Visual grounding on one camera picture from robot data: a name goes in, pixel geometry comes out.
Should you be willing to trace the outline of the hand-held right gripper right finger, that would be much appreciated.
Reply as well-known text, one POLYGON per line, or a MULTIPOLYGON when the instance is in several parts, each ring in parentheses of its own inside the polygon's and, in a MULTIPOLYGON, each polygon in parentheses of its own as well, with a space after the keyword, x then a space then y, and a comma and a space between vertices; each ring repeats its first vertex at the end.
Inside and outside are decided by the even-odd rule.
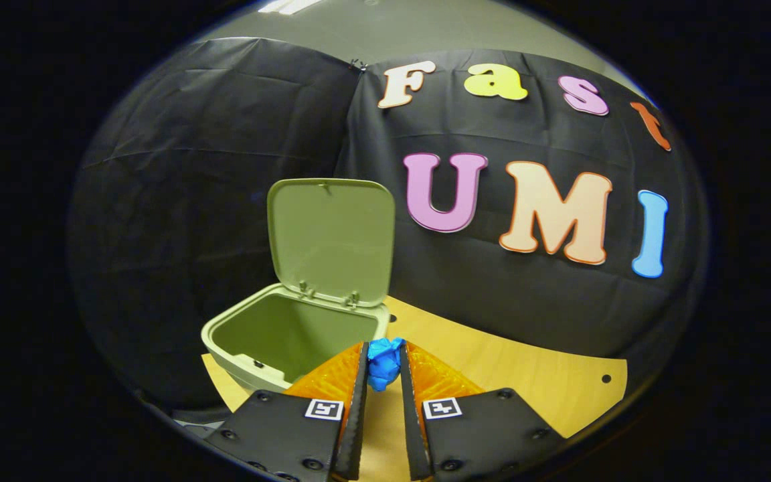
POLYGON ((411 479, 505 481, 565 446, 516 390, 486 391, 409 341, 399 357, 411 479))

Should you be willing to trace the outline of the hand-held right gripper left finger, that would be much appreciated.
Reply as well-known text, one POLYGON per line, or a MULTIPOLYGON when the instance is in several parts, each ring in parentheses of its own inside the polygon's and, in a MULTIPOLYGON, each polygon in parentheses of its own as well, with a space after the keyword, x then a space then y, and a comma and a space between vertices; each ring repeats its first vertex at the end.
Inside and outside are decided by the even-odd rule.
POLYGON ((288 390, 255 390, 206 443, 267 481, 358 479, 367 352, 357 343, 288 390))

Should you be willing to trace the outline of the blue paper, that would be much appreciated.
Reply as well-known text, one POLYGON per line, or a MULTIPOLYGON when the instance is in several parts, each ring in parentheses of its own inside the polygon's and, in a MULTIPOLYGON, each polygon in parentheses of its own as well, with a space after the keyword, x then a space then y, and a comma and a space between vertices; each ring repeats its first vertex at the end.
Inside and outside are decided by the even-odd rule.
POLYGON ((380 338, 371 341, 367 349, 368 384, 376 392, 383 392, 395 381, 401 369, 401 348, 405 339, 380 338))

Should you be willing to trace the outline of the green desktop garbage bin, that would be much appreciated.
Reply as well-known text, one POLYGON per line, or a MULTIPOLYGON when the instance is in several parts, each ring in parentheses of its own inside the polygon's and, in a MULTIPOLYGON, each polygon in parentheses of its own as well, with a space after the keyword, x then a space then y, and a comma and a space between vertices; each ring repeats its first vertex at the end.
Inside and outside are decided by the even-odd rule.
POLYGON ((245 390, 281 392, 388 330, 396 205, 376 182, 290 178, 270 187, 276 282, 216 315, 201 339, 245 390))

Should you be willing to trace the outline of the wooden desktop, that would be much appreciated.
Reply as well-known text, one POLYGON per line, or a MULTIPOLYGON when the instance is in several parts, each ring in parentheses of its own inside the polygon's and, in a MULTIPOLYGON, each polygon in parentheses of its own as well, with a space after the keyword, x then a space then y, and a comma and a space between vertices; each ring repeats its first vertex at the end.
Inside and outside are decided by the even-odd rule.
POLYGON ((403 337, 483 388, 513 388, 566 441, 624 398, 623 359, 600 359, 510 341, 387 298, 377 318, 266 299, 233 306, 204 327, 203 363, 229 409, 255 390, 281 392, 334 355, 362 341, 403 337))

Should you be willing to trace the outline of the black backdrop cloth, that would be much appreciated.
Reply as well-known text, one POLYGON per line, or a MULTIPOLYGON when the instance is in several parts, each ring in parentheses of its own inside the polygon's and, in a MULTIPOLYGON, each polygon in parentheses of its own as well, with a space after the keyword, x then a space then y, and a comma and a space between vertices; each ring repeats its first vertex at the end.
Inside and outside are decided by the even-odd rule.
POLYGON ((560 59, 459 49, 362 71, 272 39, 201 41, 147 74, 77 171, 68 262, 98 350, 162 408, 207 410, 201 327, 276 282, 266 196, 295 177, 378 182, 397 200, 389 293, 512 341, 625 359, 633 396, 658 375, 709 269, 695 162, 629 88, 560 59), (499 245, 514 161, 560 189, 612 183, 606 262, 499 245))

